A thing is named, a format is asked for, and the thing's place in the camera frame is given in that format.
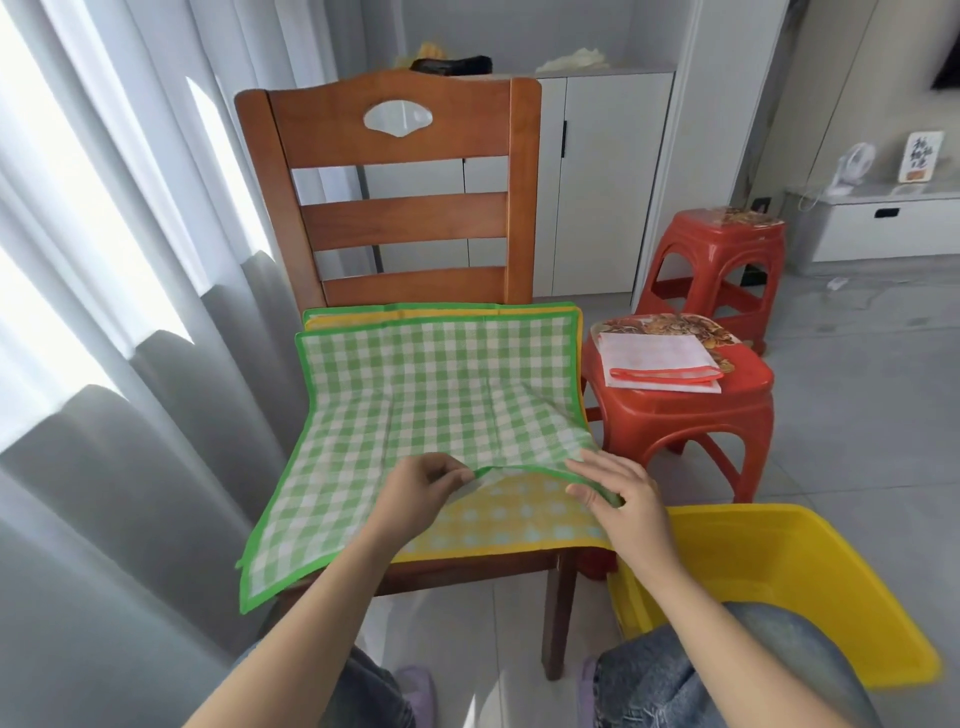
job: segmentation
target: white drawer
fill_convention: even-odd
[[[960,253],[960,200],[834,205],[813,262]]]

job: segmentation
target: white wall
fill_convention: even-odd
[[[772,198],[774,214],[783,189],[809,178],[875,7],[876,0],[810,0],[750,194]]]
[[[941,161],[960,156],[960,90],[931,91],[960,34],[957,0],[879,0],[816,157],[811,183],[829,182],[858,141],[877,146],[875,180],[893,180],[910,132],[944,130]],[[951,172],[938,165],[937,177]]]
[[[667,113],[633,305],[674,214],[730,201],[785,10],[786,0],[695,0]]]
[[[624,64],[676,68],[684,51],[691,0],[636,0]]]
[[[494,73],[532,73],[585,47],[619,64],[634,0],[403,0],[402,7],[411,54],[430,40],[451,58],[490,56]]]

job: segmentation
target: wooden chair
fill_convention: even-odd
[[[433,122],[403,137],[368,129],[364,114],[402,100]],[[533,291],[540,84],[383,71],[282,91],[252,89],[235,100],[297,306],[398,302],[529,303]],[[509,158],[507,192],[435,195],[301,206],[298,168]],[[454,268],[321,280],[315,251],[421,240],[507,238],[506,266]],[[411,592],[547,570],[542,661],[547,679],[564,669],[566,635],[581,549],[527,551],[394,564],[378,594]],[[289,608],[316,574],[281,596]]]

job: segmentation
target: sunlight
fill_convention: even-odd
[[[2,3],[0,68],[3,106],[30,142],[14,162],[36,184],[49,183],[40,198],[51,203],[46,210],[72,218],[83,231],[59,241],[59,252],[82,273],[78,283],[114,345],[129,357],[158,329],[192,341]],[[23,307],[18,315],[26,315]]]
[[[227,128],[220,117],[220,112],[217,110],[216,104],[194,83],[193,79],[188,78],[186,81],[190,85],[190,93],[193,94],[197,112],[204,124],[213,154],[220,165],[220,173],[227,185],[227,192],[233,202],[233,209],[236,211],[240,225],[246,234],[251,253],[263,252],[273,259],[274,253],[270,249],[270,241],[267,239],[267,233],[263,230],[260,215],[257,214],[256,205],[253,203],[250,188],[240,169],[240,163],[233,153],[233,146],[230,144]]]
[[[467,719],[464,720],[464,728],[477,728],[477,696],[470,699],[470,707],[467,708]]]
[[[0,248],[0,450],[88,384],[119,394],[103,367]]]

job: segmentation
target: green fabric border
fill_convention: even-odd
[[[479,308],[490,308],[490,309],[494,309],[494,308],[508,308],[508,307],[509,307],[509,308],[516,308],[516,309],[522,310],[522,309],[524,309],[524,308],[545,308],[545,307],[546,307],[546,308],[552,308],[552,307],[558,307],[558,306],[571,306],[572,304],[571,304],[571,303],[555,303],[555,304],[541,305],[541,304],[539,304],[539,303],[533,303],[533,304],[526,304],[526,305],[506,306],[506,305],[503,305],[503,304],[500,304],[500,303],[492,303],[492,304],[486,304],[486,305],[478,305],[478,304],[475,304],[475,303],[456,303],[456,304],[450,304],[450,303],[442,303],[442,304],[437,304],[437,303],[400,303],[400,304],[397,304],[397,303],[392,303],[392,304],[390,304],[389,306],[349,306],[349,307],[339,308],[339,309],[330,309],[330,308],[307,309],[307,311],[304,311],[303,316],[304,316],[304,321],[306,321],[306,314],[307,314],[310,310],[321,310],[321,311],[333,311],[333,310],[336,310],[337,312],[341,312],[341,313],[342,313],[342,312],[358,312],[358,311],[371,311],[371,310],[393,310],[393,309],[399,309],[400,307],[404,307],[404,308],[426,308],[426,307],[438,307],[438,306],[440,306],[440,305],[442,305],[443,307],[450,307],[450,308],[476,308],[476,307],[479,307]],[[540,313],[540,314],[537,315],[537,318],[546,318],[546,319],[549,319],[549,318],[564,318],[564,317],[566,317],[566,318],[575,318],[575,319],[577,320],[577,325],[578,325],[578,326],[577,326],[577,329],[582,332],[582,330],[583,330],[583,312],[580,310],[579,307],[574,308],[574,309],[572,309],[572,310],[567,310],[567,311],[558,311],[557,313]],[[237,568],[241,570],[241,577],[240,577],[240,613],[241,613],[241,614],[247,614],[247,613],[250,612],[251,610],[255,609],[256,607],[260,606],[261,604],[263,604],[263,603],[269,601],[270,599],[272,599],[274,596],[278,595],[280,592],[282,592],[282,591],[283,591],[284,589],[286,589],[287,587],[291,586],[292,584],[296,583],[297,581],[300,581],[301,579],[303,579],[304,576],[307,576],[308,574],[313,573],[313,572],[316,571],[317,569],[322,569],[323,567],[327,566],[327,565],[328,565],[331,561],[333,561],[333,559],[336,558],[336,556],[337,556],[337,554],[335,554],[335,553],[334,553],[334,554],[330,554],[329,556],[323,556],[323,557],[317,559],[316,561],[313,561],[313,562],[311,562],[310,564],[307,564],[306,566],[301,567],[300,569],[294,571],[290,576],[288,576],[287,578],[283,579],[283,580],[280,581],[278,584],[274,585],[272,588],[270,588],[269,590],[267,590],[267,591],[264,592],[263,594],[257,596],[256,598],[251,598],[251,596],[250,596],[249,587],[248,587],[248,578],[247,578],[247,576],[248,576],[247,572],[248,572],[248,568],[250,567],[250,561],[252,560],[254,554],[256,553],[257,549],[258,549],[259,546],[260,546],[260,539],[261,539],[261,536],[262,536],[262,534],[263,534],[263,529],[266,527],[266,524],[267,524],[267,517],[269,516],[270,512],[273,510],[274,503],[276,502],[276,499],[277,499],[277,498],[279,497],[279,495],[280,495],[280,486],[281,486],[281,485],[283,484],[283,482],[287,479],[287,476],[290,474],[290,470],[293,468],[293,465],[294,465],[294,463],[296,462],[298,455],[300,455],[300,447],[302,446],[303,441],[306,439],[306,433],[310,430],[310,427],[311,427],[312,424],[313,424],[314,416],[316,415],[315,402],[316,402],[316,400],[317,400],[317,392],[316,392],[316,389],[314,388],[313,377],[310,376],[310,374],[309,374],[309,364],[308,364],[307,359],[306,359],[306,351],[305,351],[305,349],[303,348],[302,340],[303,340],[304,338],[306,338],[306,337],[312,337],[312,336],[329,336],[329,335],[334,334],[334,333],[344,333],[344,332],[350,332],[350,331],[362,331],[362,330],[369,330],[369,329],[372,329],[372,328],[384,328],[384,327],[395,327],[395,326],[409,326],[409,325],[411,325],[411,324],[425,324],[425,323],[450,322],[450,321],[454,321],[454,322],[460,322],[460,321],[483,322],[483,321],[488,321],[488,320],[496,320],[496,321],[522,321],[522,320],[529,319],[529,318],[531,318],[531,317],[530,317],[530,316],[524,316],[524,315],[522,315],[522,314],[519,312],[519,310],[518,310],[518,311],[517,311],[517,314],[508,315],[508,316],[503,316],[503,315],[498,315],[498,316],[457,316],[457,317],[455,317],[455,318],[450,318],[450,317],[445,317],[445,316],[427,316],[427,317],[418,318],[418,319],[397,319],[397,320],[395,320],[395,321],[384,321],[384,322],[378,322],[378,323],[375,323],[375,324],[363,324],[363,325],[352,326],[352,327],[320,328],[320,329],[317,329],[317,330],[314,330],[314,331],[300,331],[300,332],[297,333],[297,335],[296,335],[296,337],[295,337],[295,341],[296,341],[296,345],[297,345],[297,354],[298,354],[298,356],[300,357],[300,366],[301,366],[302,369],[303,369],[303,378],[304,378],[304,380],[305,380],[305,382],[306,382],[307,396],[310,398],[310,409],[309,409],[309,411],[308,411],[308,413],[307,413],[306,420],[304,421],[303,430],[300,432],[300,437],[299,437],[298,440],[297,440],[297,444],[294,446],[294,451],[293,451],[293,453],[291,454],[290,459],[287,460],[287,465],[286,465],[286,467],[283,469],[283,473],[282,473],[282,475],[280,476],[279,481],[277,482],[276,489],[274,490],[274,494],[270,497],[270,502],[267,503],[267,507],[264,508],[263,513],[262,513],[261,516],[260,516],[260,519],[256,522],[256,525],[253,527],[253,531],[251,532],[250,538],[247,540],[247,545],[244,547],[243,555],[240,557],[240,560],[239,560],[239,561],[237,562],[237,564],[236,564]],[[581,390],[580,390],[580,382],[576,380],[576,379],[577,379],[577,377],[576,377],[576,371],[577,371],[577,365],[578,365],[578,361],[577,361],[577,344],[578,344],[578,342],[577,342],[576,340],[571,340],[570,344],[569,344],[568,347],[567,347],[567,355],[568,355],[570,361],[571,361],[572,364],[573,364],[573,372],[574,372],[573,381],[571,381],[571,383],[570,383],[570,391],[571,391],[571,393],[572,393],[572,395],[573,395],[573,399],[576,400],[576,401],[578,401],[578,402],[582,405],[583,402],[582,402],[581,397],[583,396],[583,393],[582,393]],[[581,406],[581,407],[576,411],[576,413],[575,413],[575,418],[576,418],[576,419],[575,419],[575,422],[576,422],[577,425],[580,425],[581,427],[583,427],[584,429],[586,429],[587,431],[589,431],[589,426],[588,426],[588,424],[587,424],[587,420],[586,420],[586,418],[584,417],[583,406]],[[621,503],[620,503],[620,499],[619,499],[616,495],[614,495],[613,493],[611,493],[610,491],[608,491],[606,488],[604,488],[604,487],[603,487],[602,485],[600,485],[599,483],[595,483],[595,482],[593,482],[593,481],[591,481],[591,480],[588,480],[587,478],[583,478],[583,477],[577,475],[576,473],[571,473],[570,471],[566,471],[566,470],[563,470],[563,471],[562,471],[562,470],[557,470],[557,469],[553,469],[553,468],[545,468],[545,467],[543,467],[543,466],[514,466],[514,465],[504,465],[504,466],[484,466],[484,467],[482,467],[482,468],[478,468],[478,469],[477,469],[476,471],[474,471],[474,472],[475,472],[475,474],[479,477],[479,476],[483,475],[484,473],[489,472],[489,471],[492,470],[494,467],[499,467],[499,468],[504,468],[504,469],[524,470],[524,471],[526,471],[526,472],[528,472],[528,473],[547,473],[547,474],[550,474],[550,475],[555,475],[555,476],[557,476],[557,477],[566,479],[566,480],[571,481],[571,482],[586,483],[586,484],[589,485],[591,488],[593,488],[594,490],[596,490],[601,496],[603,496],[603,498],[604,498],[606,501],[608,501],[608,502],[611,503],[612,505],[619,506],[619,505],[621,504]]]

